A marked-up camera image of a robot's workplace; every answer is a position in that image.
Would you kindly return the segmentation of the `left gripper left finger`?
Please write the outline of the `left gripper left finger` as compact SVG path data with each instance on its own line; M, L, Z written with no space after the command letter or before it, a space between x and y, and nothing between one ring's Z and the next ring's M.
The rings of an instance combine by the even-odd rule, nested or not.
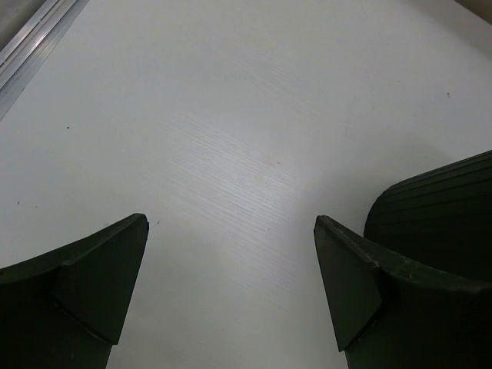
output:
M118 344L148 240L132 214L1 269L3 368L105 368Z

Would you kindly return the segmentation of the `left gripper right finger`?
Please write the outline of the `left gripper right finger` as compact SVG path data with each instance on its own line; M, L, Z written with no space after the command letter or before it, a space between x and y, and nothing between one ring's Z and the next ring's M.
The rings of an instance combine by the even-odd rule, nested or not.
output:
M314 243L337 349L350 368L489 368L491 270L425 264L326 215Z

